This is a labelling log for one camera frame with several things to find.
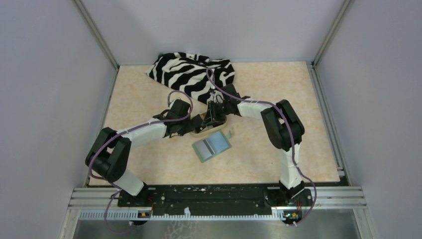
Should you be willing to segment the green card holder wallet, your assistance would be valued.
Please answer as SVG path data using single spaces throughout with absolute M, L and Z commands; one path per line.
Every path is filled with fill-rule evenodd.
M 201 163 L 205 163 L 206 161 L 209 161 L 210 159 L 222 154 L 223 152 L 227 151 L 228 149 L 230 149 L 232 147 L 231 143 L 230 143 L 230 139 L 232 138 L 232 133 L 231 131 L 229 131 L 227 134 L 225 134 L 222 130 L 218 130 L 208 136 L 206 136 L 203 139 L 200 140 L 206 140 L 209 145 L 212 147 L 213 151 L 214 151 L 214 155 L 209 158 L 208 160 L 201 160 L 201 158 L 199 157 L 198 151 L 196 149 L 196 143 L 199 142 L 200 140 L 194 142 L 192 144 L 192 148 L 195 152 L 195 154 L 197 155 L 199 161 Z

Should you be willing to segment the white card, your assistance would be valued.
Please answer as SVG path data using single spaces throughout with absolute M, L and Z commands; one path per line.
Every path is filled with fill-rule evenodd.
M 203 161 L 208 160 L 214 155 L 212 147 L 206 140 L 200 140 L 199 142 L 197 142 L 196 149 L 198 151 L 199 157 Z

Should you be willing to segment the beige oval tray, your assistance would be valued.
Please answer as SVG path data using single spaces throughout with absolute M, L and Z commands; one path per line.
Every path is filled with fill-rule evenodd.
M 222 121 L 212 121 L 209 124 L 203 124 L 206 113 L 198 114 L 191 118 L 193 130 L 190 135 L 195 138 L 205 137 L 227 126 L 227 116 L 222 118 Z

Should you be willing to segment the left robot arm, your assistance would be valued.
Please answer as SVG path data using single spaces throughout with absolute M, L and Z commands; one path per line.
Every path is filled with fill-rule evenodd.
M 135 205 L 145 205 L 149 192 L 146 183 L 128 169 L 130 151 L 156 139 L 190 132 L 191 112 L 190 103 L 175 99 L 167 110 L 145 123 L 119 130 L 103 128 L 85 159 L 89 172 L 128 193 Z

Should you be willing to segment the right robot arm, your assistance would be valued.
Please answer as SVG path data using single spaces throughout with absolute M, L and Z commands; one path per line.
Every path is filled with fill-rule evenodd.
M 280 150 L 282 172 L 280 198 L 286 205 L 293 205 L 304 190 L 304 182 L 298 170 L 298 154 L 305 128 L 288 100 L 277 103 L 240 97 L 233 84 L 222 90 L 211 88 L 207 103 L 217 116 L 237 115 L 261 120 L 273 146 Z

